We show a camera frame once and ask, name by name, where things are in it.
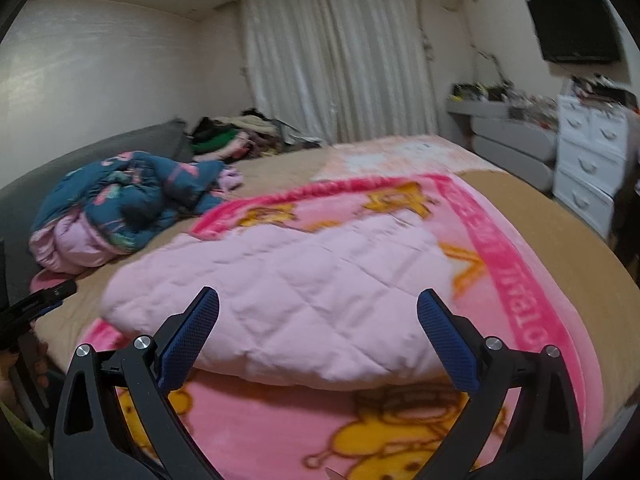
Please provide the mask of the green sleeve forearm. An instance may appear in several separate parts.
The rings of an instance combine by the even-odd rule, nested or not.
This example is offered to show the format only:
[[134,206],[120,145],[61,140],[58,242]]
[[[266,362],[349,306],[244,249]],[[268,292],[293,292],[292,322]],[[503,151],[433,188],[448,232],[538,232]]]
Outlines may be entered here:
[[49,441],[44,432],[30,428],[26,422],[19,419],[4,403],[1,411],[8,421],[17,441],[27,452],[28,456],[44,470],[49,470]]

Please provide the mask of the person's left hand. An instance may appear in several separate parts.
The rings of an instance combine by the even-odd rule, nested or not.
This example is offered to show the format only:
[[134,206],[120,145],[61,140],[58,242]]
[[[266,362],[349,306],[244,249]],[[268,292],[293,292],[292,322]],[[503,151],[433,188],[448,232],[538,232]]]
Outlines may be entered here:
[[17,336],[1,324],[1,403],[26,420],[49,387],[48,346],[32,330]]

